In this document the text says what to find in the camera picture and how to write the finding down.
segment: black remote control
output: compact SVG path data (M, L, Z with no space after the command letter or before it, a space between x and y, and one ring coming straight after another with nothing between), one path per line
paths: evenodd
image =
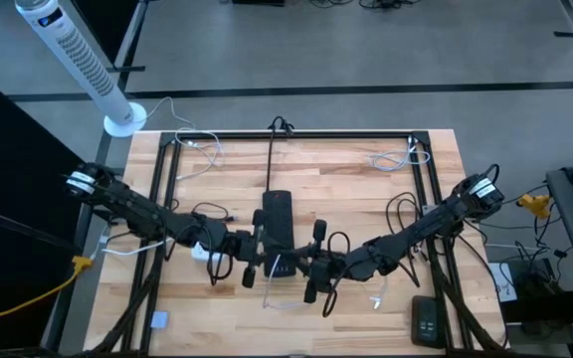
M265 234L276 243L279 249L292 250L293 241L293 210L290 192L286 190L272 190L263 194L263 210L265 211ZM269 255L265 260L265 276L269 277L276 261L275 255ZM274 277L287 277L295 275L295 264L280 260L274 271Z
M418 346L445 348L439 322L437 301L433 297L414 296L410 340Z

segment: white tower fan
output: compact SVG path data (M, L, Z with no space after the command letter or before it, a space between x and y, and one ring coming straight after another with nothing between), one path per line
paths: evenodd
M145 125L145 108L127 101L58 0L15 0L15 6L105 114L109 135L127 137Z

